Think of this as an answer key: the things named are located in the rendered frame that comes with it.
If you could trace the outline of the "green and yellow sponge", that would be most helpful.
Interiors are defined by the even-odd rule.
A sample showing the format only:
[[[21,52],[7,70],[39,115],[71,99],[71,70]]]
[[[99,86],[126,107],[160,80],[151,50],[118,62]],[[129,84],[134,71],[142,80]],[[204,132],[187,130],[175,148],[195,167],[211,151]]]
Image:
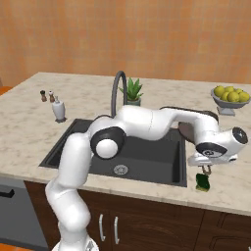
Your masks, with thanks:
[[[201,191],[208,191],[210,189],[209,177],[204,174],[197,174],[196,188]]]

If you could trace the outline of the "dark grey curved tap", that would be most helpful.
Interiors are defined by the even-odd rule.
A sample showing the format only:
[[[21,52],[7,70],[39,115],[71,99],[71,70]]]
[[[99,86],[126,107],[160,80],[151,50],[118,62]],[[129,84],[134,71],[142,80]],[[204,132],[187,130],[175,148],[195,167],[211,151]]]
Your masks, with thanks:
[[[112,88],[112,98],[111,98],[111,116],[112,118],[116,115],[116,104],[117,104],[117,91],[119,87],[119,80],[123,81],[123,95],[124,95],[124,105],[127,104],[127,85],[126,85],[126,74],[123,71],[118,71]]]

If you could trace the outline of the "dark wood cupboard door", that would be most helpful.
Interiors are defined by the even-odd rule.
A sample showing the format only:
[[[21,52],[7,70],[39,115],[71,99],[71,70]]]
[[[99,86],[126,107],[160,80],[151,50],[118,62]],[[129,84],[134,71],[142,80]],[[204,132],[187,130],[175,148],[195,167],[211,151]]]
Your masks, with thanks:
[[[97,202],[94,193],[86,190],[78,191],[80,197],[87,205],[91,220],[87,227],[89,235],[95,240],[100,251],[112,251],[110,213],[102,206],[101,202]],[[102,230],[105,239],[101,239],[99,223],[102,223]]]
[[[194,251],[202,209],[122,196],[109,199],[111,224],[118,218],[114,251]]]
[[[194,251],[251,251],[251,217],[206,210]]]

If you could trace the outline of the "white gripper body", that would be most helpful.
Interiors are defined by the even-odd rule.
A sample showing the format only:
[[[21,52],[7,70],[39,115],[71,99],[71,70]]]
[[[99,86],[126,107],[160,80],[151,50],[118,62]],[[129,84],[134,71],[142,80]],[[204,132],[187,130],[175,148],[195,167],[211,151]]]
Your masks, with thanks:
[[[237,155],[232,155],[232,156],[221,156],[219,158],[209,158],[206,156],[203,156],[200,153],[194,153],[192,156],[190,156],[187,159],[187,163],[189,166],[213,166],[213,165],[222,165],[226,163],[230,163],[233,161],[236,161],[238,158]]]

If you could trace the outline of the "grey dishwasher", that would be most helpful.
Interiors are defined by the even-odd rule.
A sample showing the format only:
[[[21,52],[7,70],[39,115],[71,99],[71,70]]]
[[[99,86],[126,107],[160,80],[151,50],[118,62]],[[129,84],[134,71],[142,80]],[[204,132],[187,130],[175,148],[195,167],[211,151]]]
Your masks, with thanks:
[[[12,198],[0,197],[0,241],[33,251],[49,251],[26,189],[0,185],[0,191],[10,189],[15,190]]]

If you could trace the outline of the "dark grey sink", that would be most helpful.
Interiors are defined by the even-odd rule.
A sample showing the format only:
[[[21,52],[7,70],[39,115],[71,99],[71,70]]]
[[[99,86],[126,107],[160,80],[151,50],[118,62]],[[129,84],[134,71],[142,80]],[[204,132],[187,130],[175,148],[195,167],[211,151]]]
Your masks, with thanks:
[[[157,141],[131,136],[114,159],[101,160],[94,156],[89,172],[186,187],[185,140],[176,128]]]

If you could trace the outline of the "green plant in pot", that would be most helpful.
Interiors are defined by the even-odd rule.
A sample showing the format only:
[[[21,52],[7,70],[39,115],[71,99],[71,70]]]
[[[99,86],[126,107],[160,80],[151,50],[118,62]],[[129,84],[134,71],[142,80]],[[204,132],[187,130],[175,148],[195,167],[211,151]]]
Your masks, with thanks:
[[[124,95],[124,104],[125,105],[141,105],[141,96],[140,92],[142,85],[139,83],[139,79],[133,81],[131,78],[124,84],[123,87],[120,87],[120,91]]]

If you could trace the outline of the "white soap dispenser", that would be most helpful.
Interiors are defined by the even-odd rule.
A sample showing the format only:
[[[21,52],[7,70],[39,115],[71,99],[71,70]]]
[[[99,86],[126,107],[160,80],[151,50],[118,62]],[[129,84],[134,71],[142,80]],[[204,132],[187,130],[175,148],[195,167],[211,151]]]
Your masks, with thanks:
[[[52,110],[58,123],[64,122],[66,120],[65,104],[60,101],[58,97],[55,97],[55,101],[52,104]]]

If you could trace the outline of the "grey fruit bowl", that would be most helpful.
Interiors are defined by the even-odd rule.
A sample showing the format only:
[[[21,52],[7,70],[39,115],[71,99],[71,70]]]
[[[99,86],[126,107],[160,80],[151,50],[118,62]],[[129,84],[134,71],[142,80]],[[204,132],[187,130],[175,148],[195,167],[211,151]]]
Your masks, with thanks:
[[[246,104],[250,103],[250,100],[241,103],[223,101],[215,95],[214,90],[211,90],[211,96],[214,99],[215,103],[217,104],[218,113],[220,115],[225,115],[225,116],[234,116],[235,109],[240,109],[244,107]]]

